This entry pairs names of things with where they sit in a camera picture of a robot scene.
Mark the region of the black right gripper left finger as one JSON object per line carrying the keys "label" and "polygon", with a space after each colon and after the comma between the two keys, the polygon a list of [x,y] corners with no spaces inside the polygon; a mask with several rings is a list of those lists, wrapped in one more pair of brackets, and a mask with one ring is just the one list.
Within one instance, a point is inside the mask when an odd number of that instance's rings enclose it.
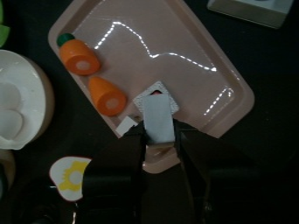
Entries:
{"label": "black right gripper left finger", "polygon": [[140,224],[144,160],[146,128],[140,122],[88,163],[78,224]]}

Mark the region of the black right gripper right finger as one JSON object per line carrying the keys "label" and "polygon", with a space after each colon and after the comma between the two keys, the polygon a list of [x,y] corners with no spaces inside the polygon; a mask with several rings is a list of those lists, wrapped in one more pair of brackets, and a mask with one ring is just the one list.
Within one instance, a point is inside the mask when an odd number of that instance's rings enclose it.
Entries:
{"label": "black right gripper right finger", "polygon": [[254,182],[258,178],[257,164],[237,148],[190,124],[175,120],[174,133],[195,220],[206,224],[213,193],[226,187],[241,189],[246,183]]}

